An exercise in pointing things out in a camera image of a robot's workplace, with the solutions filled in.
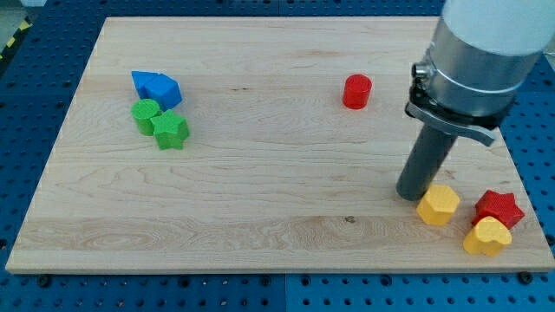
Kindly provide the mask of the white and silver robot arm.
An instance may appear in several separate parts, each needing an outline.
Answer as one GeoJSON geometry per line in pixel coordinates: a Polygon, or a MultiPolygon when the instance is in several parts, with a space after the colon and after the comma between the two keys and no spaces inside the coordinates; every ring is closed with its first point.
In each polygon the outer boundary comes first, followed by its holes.
{"type": "Polygon", "coordinates": [[[412,67],[408,115],[418,144],[467,137],[489,146],[518,89],[554,36],[554,0],[447,0],[412,67]]]}

